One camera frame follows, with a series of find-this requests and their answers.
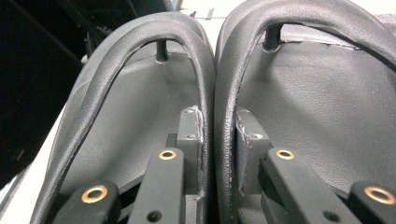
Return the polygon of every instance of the metal bracket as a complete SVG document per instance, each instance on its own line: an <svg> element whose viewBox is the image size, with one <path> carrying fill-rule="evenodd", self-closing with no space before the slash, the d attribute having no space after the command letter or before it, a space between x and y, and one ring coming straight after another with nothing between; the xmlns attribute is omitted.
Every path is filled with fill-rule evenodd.
<svg viewBox="0 0 396 224"><path fill-rule="evenodd" d="M98 181L78 189L53 220L54 224L117 223L119 190L113 183Z"/></svg>
<svg viewBox="0 0 396 224"><path fill-rule="evenodd" d="M295 151L270 149L260 161L259 180L264 190L262 208L271 217L269 223L280 223L277 221L281 219L287 223L360 223ZM269 198L286 209L287 217L274 217L281 209L268 207L273 203Z"/></svg>
<svg viewBox="0 0 396 224"><path fill-rule="evenodd" d="M352 186L346 205L362 223L396 223L396 192L361 181Z"/></svg>
<svg viewBox="0 0 396 224"><path fill-rule="evenodd" d="M128 223L183 223L184 154L169 147L151 154Z"/></svg>
<svg viewBox="0 0 396 224"><path fill-rule="evenodd" d="M238 107L235 122L238 188L244 194L260 194L262 188L257 179L259 162L273 146L268 134L250 111Z"/></svg>
<svg viewBox="0 0 396 224"><path fill-rule="evenodd" d="M181 111L178 124L177 148L184 152L186 174L184 190L186 194L198 193L198 158L202 151L202 121L197 106Z"/></svg>

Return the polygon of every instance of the mounting hole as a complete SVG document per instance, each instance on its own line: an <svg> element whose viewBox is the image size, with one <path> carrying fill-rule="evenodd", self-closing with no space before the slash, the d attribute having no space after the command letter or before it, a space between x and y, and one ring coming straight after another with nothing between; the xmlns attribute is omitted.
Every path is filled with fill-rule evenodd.
<svg viewBox="0 0 396 224"><path fill-rule="evenodd" d="M323 216L331 222L339 222L341 220L341 218L334 212L324 211Z"/></svg>
<svg viewBox="0 0 396 224"><path fill-rule="evenodd" d="M294 154L288 150L278 150L276 155L284 160L291 160L294 158Z"/></svg>
<svg viewBox="0 0 396 224"><path fill-rule="evenodd" d="M107 188L105 186L95 186L85 190L81 196L84 203L97 203L104 199L107 195Z"/></svg>
<svg viewBox="0 0 396 224"><path fill-rule="evenodd" d="M101 195L102 195L102 191L99 190L99 189L96 189L96 190L90 192L88 194L88 197L92 198L92 199L95 199L95 198L99 198Z"/></svg>
<svg viewBox="0 0 396 224"><path fill-rule="evenodd" d="M148 213L148 221L149 222L158 222L163 217L163 214L159 211L152 211Z"/></svg>
<svg viewBox="0 0 396 224"><path fill-rule="evenodd" d="M395 197L387 190L381 189L379 187L367 187L364 192L372 198L373 200L384 203L384 204L395 204Z"/></svg>
<svg viewBox="0 0 396 224"><path fill-rule="evenodd" d="M172 160L176 156L176 152L165 150L160 153L160 159L164 161Z"/></svg>

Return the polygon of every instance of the white surface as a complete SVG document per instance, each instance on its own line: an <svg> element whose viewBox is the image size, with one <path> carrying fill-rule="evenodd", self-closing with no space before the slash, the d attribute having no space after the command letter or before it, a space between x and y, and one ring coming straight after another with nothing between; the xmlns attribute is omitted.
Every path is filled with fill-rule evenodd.
<svg viewBox="0 0 396 224"><path fill-rule="evenodd" d="M35 201L44 181L44 174L47 170L47 163L50 158L50 149L52 147L53 139L64 112L62 110L55 124L49 132L49 136L43 144L43 147L38 152L35 160L30 165L27 174L21 182L18 191L15 193L13 200L9 204L7 211L4 213L0 224L11 223L29 223L35 208Z"/></svg>
<svg viewBox="0 0 396 224"><path fill-rule="evenodd" d="M196 16L206 30L212 48L215 49L216 42L224 18L238 6L242 0L184 0L182 11L186 14L191 14L197 11ZM352 0L356 4L365 8L373 14L386 14L396 12L395 0ZM207 11L214 8L212 20L205 20ZM50 149L53 139L58 129L60 117L63 111L52 127L47 140L30 166L28 173L23 179L18 191L16 192L12 202L7 208L0 224L10 223L29 223L30 217L35 207L35 201L40 191L41 185L44 181L44 175L47 169L47 163L50 157Z"/></svg>

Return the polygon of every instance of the brass grommet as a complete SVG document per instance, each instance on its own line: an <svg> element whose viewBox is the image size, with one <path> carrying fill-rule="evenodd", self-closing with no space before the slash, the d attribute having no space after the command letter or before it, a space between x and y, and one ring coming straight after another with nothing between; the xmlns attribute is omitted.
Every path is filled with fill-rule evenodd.
<svg viewBox="0 0 396 224"><path fill-rule="evenodd" d="M160 159L164 161L172 160L176 156L176 152L172 150L164 150L160 153Z"/></svg>
<svg viewBox="0 0 396 224"><path fill-rule="evenodd" d="M396 199L395 197L389 193L387 190L381 189L379 187L367 187L364 189L364 192L372 198L373 200L379 202L379 203L385 203L385 204L395 204ZM380 197L375 193L379 193L383 195L384 197Z"/></svg>
<svg viewBox="0 0 396 224"><path fill-rule="evenodd" d="M90 196L90 194L94 191L100 191L100 194L95 197ZM105 186L100 185L85 190L85 192L81 196L81 200L84 203L97 203L102 199L104 199L106 195L107 195L107 188Z"/></svg>
<svg viewBox="0 0 396 224"><path fill-rule="evenodd" d="M291 160L294 158L294 154L288 150L280 149L276 152L276 155L283 160Z"/></svg>

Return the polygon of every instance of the black metal bracket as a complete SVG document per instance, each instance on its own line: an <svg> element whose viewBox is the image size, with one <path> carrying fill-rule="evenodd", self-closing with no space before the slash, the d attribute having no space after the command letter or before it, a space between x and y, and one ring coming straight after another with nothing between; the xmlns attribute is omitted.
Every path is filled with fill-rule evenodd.
<svg viewBox="0 0 396 224"><path fill-rule="evenodd" d="M262 210L272 223L396 223L394 192L356 183L346 204L299 153L272 148L260 161Z"/></svg>
<svg viewBox="0 0 396 224"><path fill-rule="evenodd" d="M166 148L151 154L128 223L184 222L184 154Z"/></svg>
<svg viewBox="0 0 396 224"><path fill-rule="evenodd" d="M108 181L98 181L78 189L52 223L117 223L120 215L119 190Z"/></svg>
<svg viewBox="0 0 396 224"><path fill-rule="evenodd" d="M264 194L265 191L277 193L273 201L280 199L289 223L360 223L297 152L270 149L260 161L259 180ZM267 217L275 214L268 206L271 203L268 198L272 195L268 193L262 197ZM275 218L269 219L270 223L278 223Z"/></svg>
<svg viewBox="0 0 396 224"><path fill-rule="evenodd" d="M94 184L75 192L62 207L62 211L57 214L56 220L78 223L77 220L80 220L82 216L83 223L94 224L124 223L126 220L128 223L152 223L159 220L161 223L196 221L197 215L188 216L185 220L184 214L186 203L189 205L190 211L195 210L195 214L199 213L197 204L200 197L198 179L200 175L199 158L203 147L202 136L202 115L198 107L185 108L180 113L178 133L169 133L166 148L152 152L143 180L135 179L131 182L133 184L129 189L125 190L124 188L121 191L121 195L114 184L104 182L109 185L108 192L111 194L108 194L106 200L103 199L101 203L119 198L120 203L118 200L117 202L111 201L118 205L116 216L113 216L112 214L115 213L109 209L114 205L113 203L100 208L97 206L101 203L97 203L98 211L102 212L96 214L90 210L90 207L87 207L92 205L78 200L78 197L81 197L87 188L98 186L98 184ZM78 211L67 210L67 207L73 207L70 204Z"/></svg>
<svg viewBox="0 0 396 224"><path fill-rule="evenodd" d="M243 107L236 110L235 126L238 189L244 194L260 194L259 162L273 146L260 123Z"/></svg>

